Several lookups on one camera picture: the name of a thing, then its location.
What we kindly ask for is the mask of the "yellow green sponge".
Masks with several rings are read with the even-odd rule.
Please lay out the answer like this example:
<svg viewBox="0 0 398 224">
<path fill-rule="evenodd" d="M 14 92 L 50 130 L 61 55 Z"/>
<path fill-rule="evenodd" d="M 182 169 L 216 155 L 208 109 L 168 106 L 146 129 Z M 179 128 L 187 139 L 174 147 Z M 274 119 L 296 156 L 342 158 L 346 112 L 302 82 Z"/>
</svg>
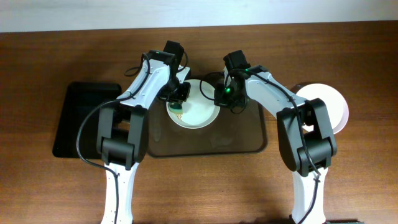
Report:
<svg viewBox="0 0 398 224">
<path fill-rule="evenodd" d="M 180 103 L 169 103 L 168 109 L 174 114 L 183 114 L 182 104 Z"/>
</svg>

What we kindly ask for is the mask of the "white plate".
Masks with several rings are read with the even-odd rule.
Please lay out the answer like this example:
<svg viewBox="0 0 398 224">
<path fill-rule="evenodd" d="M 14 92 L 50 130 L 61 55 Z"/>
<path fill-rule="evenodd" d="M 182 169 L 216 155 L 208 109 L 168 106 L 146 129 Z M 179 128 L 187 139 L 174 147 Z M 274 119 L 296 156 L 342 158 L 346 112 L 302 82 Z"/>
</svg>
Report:
<svg viewBox="0 0 398 224">
<path fill-rule="evenodd" d="M 296 95 L 308 100 L 319 98 L 326 104 L 334 134 L 339 133 L 346 126 L 349 119 L 348 104 L 335 88 L 326 84 L 312 83 L 301 87 Z"/>
<path fill-rule="evenodd" d="M 187 80 L 190 83 L 190 93 L 186 101 L 182 103 L 182 114 L 176 114 L 171 108 L 171 103 L 167 102 L 166 110 L 177 125 L 187 129 L 204 128 L 211 124 L 220 112 L 220 107 L 216 106 L 212 100 L 205 98 L 214 93 L 215 88 L 209 83 L 196 79 Z"/>
</svg>

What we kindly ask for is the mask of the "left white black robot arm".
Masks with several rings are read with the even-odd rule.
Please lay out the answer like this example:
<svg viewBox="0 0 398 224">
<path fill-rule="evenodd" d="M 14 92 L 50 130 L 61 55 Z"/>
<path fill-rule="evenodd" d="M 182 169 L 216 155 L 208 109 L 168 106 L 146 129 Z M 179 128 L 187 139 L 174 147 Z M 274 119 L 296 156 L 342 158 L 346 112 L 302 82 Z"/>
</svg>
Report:
<svg viewBox="0 0 398 224">
<path fill-rule="evenodd" d="M 128 89 L 101 104 L 96 149 L 106 171 L 106 199 L 102 223 L 132 223 L 134 177 L 149 143 L 147 112 L 156 99 L 181 105 L 190 84 L 184 49 L 166 47 L 142 54 L 142 61 Z"/>
</svg>

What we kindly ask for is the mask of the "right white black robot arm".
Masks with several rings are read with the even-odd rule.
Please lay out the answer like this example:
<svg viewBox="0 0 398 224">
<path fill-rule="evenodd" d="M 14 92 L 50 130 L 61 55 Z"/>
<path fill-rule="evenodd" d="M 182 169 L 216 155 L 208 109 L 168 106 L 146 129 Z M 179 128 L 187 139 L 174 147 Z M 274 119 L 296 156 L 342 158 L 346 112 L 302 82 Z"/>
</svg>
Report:
<svg viewBox="0 0 398 224">
<path fill-rule="evenodd" d="M 325 177 L 337 145 L 325 102 L 296 95 L 260 65 L 224 71 L 224 82 L 214 92 L 215 105 L 233 109 L 254 100 L 277 121 L 279 153 L 293 175 L 294 206 L 290 220 L 326 223 Z"/>
</svg>

